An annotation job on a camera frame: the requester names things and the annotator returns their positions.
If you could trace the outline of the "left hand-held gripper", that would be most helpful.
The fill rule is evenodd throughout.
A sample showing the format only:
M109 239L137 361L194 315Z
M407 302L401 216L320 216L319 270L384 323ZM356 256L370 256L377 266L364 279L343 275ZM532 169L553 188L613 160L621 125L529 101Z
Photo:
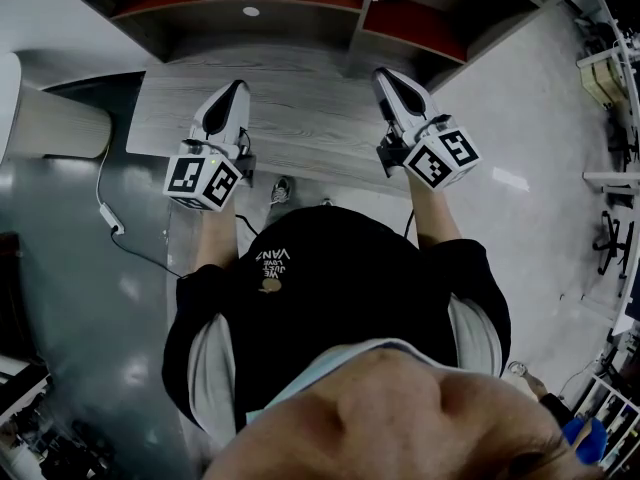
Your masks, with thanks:
M190 137L169 158L163 194L185 208L221 212L238 185L251 186L256 156L236 143L248 127L249 87L233 81L214 92L196 111Z

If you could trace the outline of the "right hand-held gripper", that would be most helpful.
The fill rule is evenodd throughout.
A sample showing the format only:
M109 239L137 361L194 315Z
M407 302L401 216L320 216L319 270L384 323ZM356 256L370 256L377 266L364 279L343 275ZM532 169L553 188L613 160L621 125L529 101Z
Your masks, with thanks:
M467 130L451 115L429 119L437 114L435 104L413 79L378 68L373 88L384 120L393 127L377 147L387 177L404 168L427 188L445 188L480 162L480 152ZM426 122L414 126L414 121L422 120Z

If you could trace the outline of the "grey wooden shelf unit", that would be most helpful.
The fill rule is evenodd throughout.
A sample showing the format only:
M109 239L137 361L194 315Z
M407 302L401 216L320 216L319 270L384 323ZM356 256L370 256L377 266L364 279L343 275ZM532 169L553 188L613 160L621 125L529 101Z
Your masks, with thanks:
M436 90L560 0L80 1L161 62L191 41L309 44L336 50L347 74L386 65Z

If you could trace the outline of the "person's right forearm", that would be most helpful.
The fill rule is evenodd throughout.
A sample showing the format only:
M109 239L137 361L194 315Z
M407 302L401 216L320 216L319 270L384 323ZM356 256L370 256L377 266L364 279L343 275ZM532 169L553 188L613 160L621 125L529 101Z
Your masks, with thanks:
M444 193L431 191L410 172L407 177L419 249L427 250L443 242L461 239Z

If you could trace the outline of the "person's left forearm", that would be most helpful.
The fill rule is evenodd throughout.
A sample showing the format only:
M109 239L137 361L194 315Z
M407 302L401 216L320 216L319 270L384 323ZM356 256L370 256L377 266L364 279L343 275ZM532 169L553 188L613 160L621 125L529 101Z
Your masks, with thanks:
M206 265L228 268L237 259L236 213L231 201L221 212L202 213L194 268Z

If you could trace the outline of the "person's left shoe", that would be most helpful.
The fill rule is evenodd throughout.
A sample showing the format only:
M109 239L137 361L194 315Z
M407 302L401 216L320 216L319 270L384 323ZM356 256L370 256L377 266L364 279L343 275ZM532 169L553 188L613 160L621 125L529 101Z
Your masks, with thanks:
M288 177L279 178L272 187L270 205L281 205L289 201L292 184Z

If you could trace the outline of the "white power adapter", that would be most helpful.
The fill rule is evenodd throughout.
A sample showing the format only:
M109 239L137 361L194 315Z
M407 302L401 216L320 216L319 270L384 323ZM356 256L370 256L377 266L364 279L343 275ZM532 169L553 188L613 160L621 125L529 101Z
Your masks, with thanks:
M109 226L113 235L123 235L125 227L107 203L101 203L99 213Z

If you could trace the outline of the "person's black t-shirt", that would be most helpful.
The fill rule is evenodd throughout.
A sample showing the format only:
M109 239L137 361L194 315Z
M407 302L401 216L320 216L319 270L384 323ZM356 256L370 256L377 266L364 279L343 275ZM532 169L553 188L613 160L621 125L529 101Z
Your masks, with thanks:
M211 431L224 401L237 428L328 349L397 338L447 366L498 376L511 348L485 248L420 250L358 212L315 206L266 227L228 268L176 286L162 377L178 409Z

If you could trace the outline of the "black office chair base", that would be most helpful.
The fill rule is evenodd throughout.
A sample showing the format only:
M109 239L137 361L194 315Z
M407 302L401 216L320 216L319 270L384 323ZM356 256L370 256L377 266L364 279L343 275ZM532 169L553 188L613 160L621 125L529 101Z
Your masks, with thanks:
M611 262L618 257L618 253L622 253L621 259L618 264L622 266L619 278L625 280L627 278L626 270L631 253L632 238L635 230L635 222L632 221L629 224L626 238L623 241L619 240L620 235L620 221L618 219L612 219L608 211L604 210L601 213L602 222L606 224L607 241L598 244L594 242L592 249L596 252L605 252L606 257L604 262L598 266L597 273L603 276Z

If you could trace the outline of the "dark wooden chair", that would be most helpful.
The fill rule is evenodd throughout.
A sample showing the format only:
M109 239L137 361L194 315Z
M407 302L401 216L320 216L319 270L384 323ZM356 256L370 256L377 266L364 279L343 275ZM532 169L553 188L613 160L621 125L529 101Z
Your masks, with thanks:
M41 358L28 322L20 280L20 241L0 233L0 354L38 364Z

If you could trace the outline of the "light blue face mask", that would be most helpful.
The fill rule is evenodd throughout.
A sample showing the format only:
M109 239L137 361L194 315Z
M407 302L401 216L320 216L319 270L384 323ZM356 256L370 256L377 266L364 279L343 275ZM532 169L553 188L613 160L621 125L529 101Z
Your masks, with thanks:
M439 363L408 342L397 338L371 339L351 345L340 345L320 354L263 409L248 412L246 414L246 423L251 424L267 409L304 391L357 356L376 349L399 350L408 353L429 366L446 371L460 371L457 366L447 366Z

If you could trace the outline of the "white metal rack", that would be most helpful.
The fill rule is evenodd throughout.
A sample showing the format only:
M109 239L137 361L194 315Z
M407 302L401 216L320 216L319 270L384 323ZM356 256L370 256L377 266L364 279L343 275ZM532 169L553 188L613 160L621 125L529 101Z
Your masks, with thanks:
M607 434L599 465L611 478L626 468L629 459L640 449L640 407L604 379L593 375L592 380L589 413L601 421Z

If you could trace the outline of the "white table frame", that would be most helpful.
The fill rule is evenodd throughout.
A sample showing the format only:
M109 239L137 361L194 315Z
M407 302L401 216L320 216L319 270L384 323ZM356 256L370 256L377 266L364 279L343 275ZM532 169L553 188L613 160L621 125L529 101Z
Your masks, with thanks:
M583 172L582 179L603 193L640 196L640 173L638 172Z

